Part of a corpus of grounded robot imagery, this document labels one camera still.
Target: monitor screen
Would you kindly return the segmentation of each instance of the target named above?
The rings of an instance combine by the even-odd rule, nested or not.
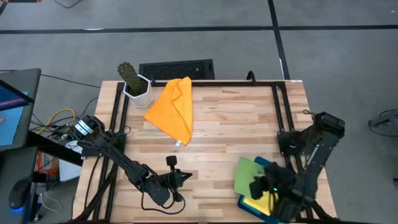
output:
[[[28,105],[32,99],[0,80],[0,111]]]

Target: potted cactus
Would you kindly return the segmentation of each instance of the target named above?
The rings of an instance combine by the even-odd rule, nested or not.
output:
[[[123,92],[130,98],[134,106],[148,107],[154,97],[150,81],[142,75],[138,75],[128,62],[123,62],[118,66],[118,73],[125,81]]]

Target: yellow cable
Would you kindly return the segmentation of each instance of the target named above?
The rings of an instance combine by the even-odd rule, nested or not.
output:
[[[37,131],[36,134],[42,134],[42,132],[43,132],[46,128],[48,128],[48,125],[51,123],[51,121],[54,119],[54,117],[55,117],[56,115],[58,115],[59,113],[62,113],[62,112],[64,112],[64,111],[70,111],[70,112],[72,112],[72,114],[73,114],[73,120],[72,120],[72,123],[71,123],[71,125],[72,125],[73,122],[75,122],[75,119],[76,119],[75,112],[74,112],[72,109],[70,109],[70,108],[65,108],[65,109],[59,110],[59,111],[57,111],[55,114],[53,114],[53,115],[51,116],[51,118],[49,119],[49,121],[47,122],[47,124],[45,124],[45,126],[44,126],[40,131]]]

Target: gray carpet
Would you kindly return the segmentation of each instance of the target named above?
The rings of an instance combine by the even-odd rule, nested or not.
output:
[[[72,0],[59,0],[72,4]],[[280,26],[398,24],[397,1],[275,1]],[[52,0],[9,4],[0,29],[87,29],[272,24],[260,0],[83,0],[64,9]],[[368,120],[397,107],[398,30],[282,31],[291,79],[303,80],[312,111],[346,121],[346,136],[326,165],[343,220],[396,223],[397,138],[373,134]],[[0,69],[39,67],[44,74],[101,85],[119,80],[119,62],[212,58],[216,79],[281,79],[272,31],[0,35]],[[34,113],[43,122],[62,108],[80,114],[98,89],[42,77]],[[88,113],[93,114],[95,103]],[[77,180],[49,192],[61,212],[41,209],[41,223],[70,218]]]

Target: wooden table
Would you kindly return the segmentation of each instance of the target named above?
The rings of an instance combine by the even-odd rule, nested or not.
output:
[[[109,126],[117,82],[103,82],[95,116]],[[297,130],[312,124],[302,82],[286,81],[292,116]],[[157,99],[163,87],[154,87]],[[240,156],[254,159],[257,156],[276,161],[284,166],[279,153],[276,133],[277,118],[271,87],[193,87],[193,134],[187,146],[175,145],[175,140],[147,122],[143,115],[147,109],[129,104],[126,125],[131,127],[127,136],[125,154],[132,160],[147,164],[159,174],[169,172],[165,158],[176,155],[176,168],[191,172],[180,189],[187,201],[185,210],[178,215],[165,215],[141,209],[141,193],[127,180],[119,169],[112,222],[259,222],[260,220],[238,208],[239,195],[234,193],[234,173]],[[280,105],[284,111],[282,94]],[[123,100],[120,101],[120,119]],[[86,159],[73,205],[73,216],[83,210],[88,179],[95,158]],[[101,160],[96,167],[89,192],[89,201],[98,188]],[[106,192],[99,217],[104,217]],[[336,216],[326,173],[318,180],[317,201],[331,216]],[[158,208],[146,194],[144,206]],[[180,210],[177,203],[169,212]]]

